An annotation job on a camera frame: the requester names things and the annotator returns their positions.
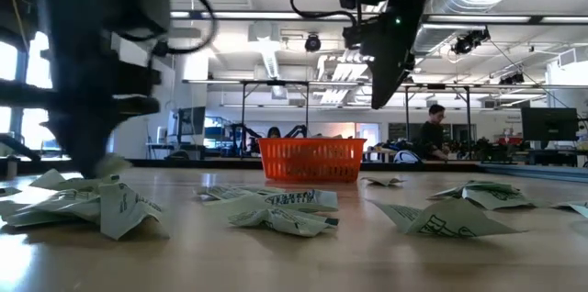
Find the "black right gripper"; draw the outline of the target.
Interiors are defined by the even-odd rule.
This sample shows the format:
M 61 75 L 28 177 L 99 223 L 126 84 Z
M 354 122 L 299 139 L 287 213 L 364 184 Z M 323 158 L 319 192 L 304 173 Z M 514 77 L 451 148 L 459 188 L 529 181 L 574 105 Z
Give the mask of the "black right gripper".
M 421 18 L 419 12 L 388 12 L 360 23 L 360 51 L 373 58 L 368 64 L 372 108 L 382 108 L 413 70 L 413 44 Z

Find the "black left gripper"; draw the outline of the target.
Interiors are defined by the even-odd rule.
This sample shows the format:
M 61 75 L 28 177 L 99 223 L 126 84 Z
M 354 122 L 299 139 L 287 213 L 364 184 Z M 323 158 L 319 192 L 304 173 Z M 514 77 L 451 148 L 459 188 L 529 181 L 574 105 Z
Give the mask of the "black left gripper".
M 157 113 L 157 71 L 123 62 L 104 37 L 97 0 L 45 0 L 52 91 L 48 128 L 84 177 L 97 177 L 112 130 Z

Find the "white blue ball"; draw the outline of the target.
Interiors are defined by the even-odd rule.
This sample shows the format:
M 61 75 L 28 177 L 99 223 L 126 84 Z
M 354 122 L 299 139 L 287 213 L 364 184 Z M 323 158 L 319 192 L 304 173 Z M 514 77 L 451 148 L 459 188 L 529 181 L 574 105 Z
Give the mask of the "white blue ball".
M 401 150 L 398 151 L 394 158 L 393 158 L 393 162 L 394 163 L 421 163 L 422 159 L 414 152 L 409 151 L 409 150 Z

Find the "black computer monitor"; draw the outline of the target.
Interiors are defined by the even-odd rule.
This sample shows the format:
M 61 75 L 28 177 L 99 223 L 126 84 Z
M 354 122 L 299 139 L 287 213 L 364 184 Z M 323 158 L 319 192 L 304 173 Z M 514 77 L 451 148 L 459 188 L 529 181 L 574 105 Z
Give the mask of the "black computer monitor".
M 176 113 L 176 130 L 181 135 L 201 135 L 204 129 L 205 107 L 179 108 Z
M 524 107 L 521 109 L 524 140 L 576 141 L 575 108 Z

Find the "orange plastic basket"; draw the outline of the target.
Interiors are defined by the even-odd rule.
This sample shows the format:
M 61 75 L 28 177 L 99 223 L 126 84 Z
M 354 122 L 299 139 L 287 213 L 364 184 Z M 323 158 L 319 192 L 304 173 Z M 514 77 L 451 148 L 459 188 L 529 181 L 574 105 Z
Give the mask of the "orange plastic basket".
M 259 139 L 267 179 L 278 181 L 355 182 L 365 139 Z

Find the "black metal background frame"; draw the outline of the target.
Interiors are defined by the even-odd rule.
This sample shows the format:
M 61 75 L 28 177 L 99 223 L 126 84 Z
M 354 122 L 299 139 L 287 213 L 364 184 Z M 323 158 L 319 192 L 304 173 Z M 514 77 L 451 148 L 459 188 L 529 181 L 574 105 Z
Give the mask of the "black metal background frame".
M 435 90 L 435 91 L 442 91 L 442 90 L 451 90 L 456 93 L 465 103 L 466 103 L 466 116 L 467 116 L 467 142 L 468 142 L 468 156 L 471 156 L 471 142 L 472 142 L 472 132 L 471 132 L 471 106 L 470 106 L 470 85 L 469 84 L 402 84 L 401 87 L 404 88 L 404 107 L 406 113 L 406 136 L 410 136 L 409 130 L 409 90 L 412 87 L 418 88 L 419 90 Z
M 246 98 L 247 96 L 250 95 L 250 93 L 246 92 L 246 88 L 247 85 L 249 84 L 253 84 L 254 85 L 254 89 L 253 91 L 258 87 L 258 85 L 260 84 L 265 84 L 267 86 L 280 86 L 280 87 L 287 87 L 289 85 L 293 86 L 295 89 L 297 89 L 302 97 L 305 100 L 305 124 L 304 124 L 304 128 L 302 129 L 302 136 L 304 138 L 307 138 L 309 135 L 309 94 L 310 94 L 310 82 L 309 81 L 294 81 L 294 80 L 279 80 L 277 78 L 273 78 L 273 79 L 268 79 L 268 80 L 242 80 L 241 84 L 243 85 L 243 91 L 242 91 L 242 102 L 241 102 L 241 149 L 240 149 L 240 159 L 242 160 L 244 158 L 244 154 L 246 151 L 246 141 L 247 141 L 247 128 L 246 125 L 244 123 L 244 118 L 245 118 L 245 103 L 246 103 Z

